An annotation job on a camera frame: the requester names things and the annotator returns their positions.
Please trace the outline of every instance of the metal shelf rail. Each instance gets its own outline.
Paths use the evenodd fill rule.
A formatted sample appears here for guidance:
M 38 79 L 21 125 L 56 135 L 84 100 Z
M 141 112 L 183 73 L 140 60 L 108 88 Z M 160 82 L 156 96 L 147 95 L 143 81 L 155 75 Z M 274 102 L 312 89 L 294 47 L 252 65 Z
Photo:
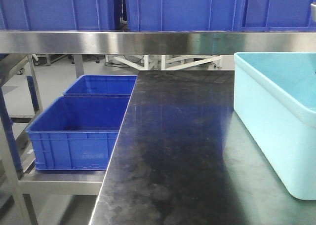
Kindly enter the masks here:
M 31 32 L 0 31 L 0 53 L 74 54 L 76 75 L 84 74 L 82 54 L 126 55 L 232 55 L 235 52 L 315 52 L 316 33 L 133 33 L 133 32 Z M 30 61 L 35 89 L 39 97 L 33 62 Z M 8 79 L 10 70 L 0 70 Z M 23 171 L 12 159 L 8 135 L 0 119 L 0 155 L 14 201 L 24 224 L 37 225 L 30 193 L 99 193 L 105 172 L 37 172 L 34 157 L 22 162 Z

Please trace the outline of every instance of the plastic bin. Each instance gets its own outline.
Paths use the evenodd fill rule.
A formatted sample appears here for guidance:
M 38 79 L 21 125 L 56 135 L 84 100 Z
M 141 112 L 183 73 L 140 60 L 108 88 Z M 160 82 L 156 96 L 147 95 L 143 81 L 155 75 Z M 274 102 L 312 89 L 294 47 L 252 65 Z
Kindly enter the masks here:
M 122 0 L 0 0 L 0 29 L 115 30 Z
M 106 169 L 128 100 L 58 98 L 26 129 L 36 169 Z
M 132 31 L 237 31 L 245 0 L 126 0 Z
M 244 31 L 314 31 L 311 3 L 315 0 L 247 0 Z
M 130 96 L 136 75 L 82 75 L 65 96 Z
M 316 54 L 236 53 L 235 63 L 236 113 L 290 194 L 315 200 Z

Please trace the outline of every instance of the black countertop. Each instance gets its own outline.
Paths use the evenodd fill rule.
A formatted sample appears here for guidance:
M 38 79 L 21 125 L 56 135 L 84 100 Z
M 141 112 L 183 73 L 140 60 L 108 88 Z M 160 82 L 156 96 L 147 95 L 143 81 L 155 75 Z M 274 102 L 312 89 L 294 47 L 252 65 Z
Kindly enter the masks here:
M 314 225 L 233 110 L 234 72 L 140 72 L 91 225 Z

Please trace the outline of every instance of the light blue plastic tub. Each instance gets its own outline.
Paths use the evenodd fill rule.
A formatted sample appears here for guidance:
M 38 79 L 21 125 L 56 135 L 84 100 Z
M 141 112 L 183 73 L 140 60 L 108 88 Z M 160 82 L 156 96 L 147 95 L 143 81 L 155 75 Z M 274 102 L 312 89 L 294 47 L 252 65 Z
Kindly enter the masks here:
M 235 64 L 236 113 L 290 194 L 315 200 L 316 54 L 236 53 Z

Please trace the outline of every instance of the tub rim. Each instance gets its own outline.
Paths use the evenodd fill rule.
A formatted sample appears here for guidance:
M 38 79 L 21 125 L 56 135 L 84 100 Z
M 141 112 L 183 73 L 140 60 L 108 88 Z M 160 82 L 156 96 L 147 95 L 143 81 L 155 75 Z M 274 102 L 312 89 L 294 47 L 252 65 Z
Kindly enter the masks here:
M 274 81 L 265 76 L 262 72 L 257 70 L 249 64 L 242 55 L 306 55 L 315 54 L 313 52 L 237 52 L 234 54 L 235 65 L 244 70 L 250 77 L 252 77 L 258 84 L 266 89 L 274 98 L 282 103 L 291 113 L 293 113 L 303 124 L 316 128 L 316 111 L 303 105 L 292 95 L 287 93 L 283 88 L 277 85 Z

